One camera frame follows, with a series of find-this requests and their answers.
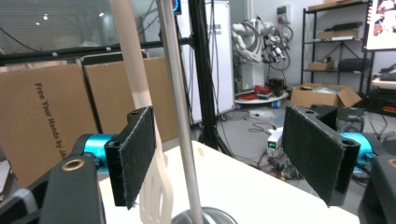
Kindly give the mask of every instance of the white table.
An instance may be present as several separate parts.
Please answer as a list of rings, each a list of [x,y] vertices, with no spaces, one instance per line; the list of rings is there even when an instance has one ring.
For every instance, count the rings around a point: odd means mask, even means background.
[[[372,80],[372,85],[381,89],[396,90],[396,81],[381,81],[379,77]]]
[[[239,224],[252,223],[359,223],[347,211],[260,172],[218,151],[193,142],[202,206],[218,208]],[[179,147],[164,153],[174,188],[173,217],[189,209]],[[142,223],[138,207],[127,211],[113,204],[110,181],[100,181],[107,223]]]

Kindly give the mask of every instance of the red object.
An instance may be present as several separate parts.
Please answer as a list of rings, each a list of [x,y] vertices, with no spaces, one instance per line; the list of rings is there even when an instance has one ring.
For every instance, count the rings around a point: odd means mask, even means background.
[[[254,86],[254,91],[256,92],[256,94],[259,94],[259,93],[269,93],[269,92],[271,92],[271,90],[268,88],[268,87],[266,87],[266,86],[263,86],[263,85],[256,85],[256,86]]]
[[[383,109],[384,109],[384,111],[387,111],[387,112],[390,112],[390,113],[396,113],[396,107],[393,107],[393,106],[386,105],[386,106],[383,107]]]
[[[238,100],[255,100],[257,99],[256,93],[249,93],[238,96]]]

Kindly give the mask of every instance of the black rod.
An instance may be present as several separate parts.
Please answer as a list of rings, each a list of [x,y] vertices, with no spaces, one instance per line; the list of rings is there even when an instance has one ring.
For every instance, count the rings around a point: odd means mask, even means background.
[[[198,90],[200,95],[203,131],[200,139],[209,147],[218,148],[216,129],[215,101],[212,90],[212,72],[210,69],[209,40],[206,30],[205,1],[189,0],[191,32],[195,45]]]
[[[301,77],[300,77],[300,85],[303,85],[303,83],[304,83],[305,23],[306,23],[305,11],[306,11],[306,9],[304,8],[304,9],[303,9],[303,39],[302,39],[302,46],[303,46],[303,49],[301,50]]]

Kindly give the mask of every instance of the metal pole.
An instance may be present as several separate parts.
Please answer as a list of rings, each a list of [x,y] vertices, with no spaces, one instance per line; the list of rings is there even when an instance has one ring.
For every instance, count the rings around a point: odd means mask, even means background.
[[[183,85],[172,1],[157,0],[157,7],[163,34],[165,58],[168,63],[168,73],[171,79],[172,93],[177,115],[178,139],[183,160],[184,174],[186,176],[187,192],[190,199],[192,221],[194,224],[204,224],[192,152],[190,136],[191,130]]]

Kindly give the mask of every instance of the screw hole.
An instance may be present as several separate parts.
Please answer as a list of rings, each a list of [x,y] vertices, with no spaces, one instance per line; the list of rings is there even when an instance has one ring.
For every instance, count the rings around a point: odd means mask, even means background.
[[[62,168],[65,171],[74,171],[79,169],[80,167],[82,167],[82,165],[84,165],[84,160],[82,159],[75,159],[72,161],[68,161],[67,163],[65,163]]]

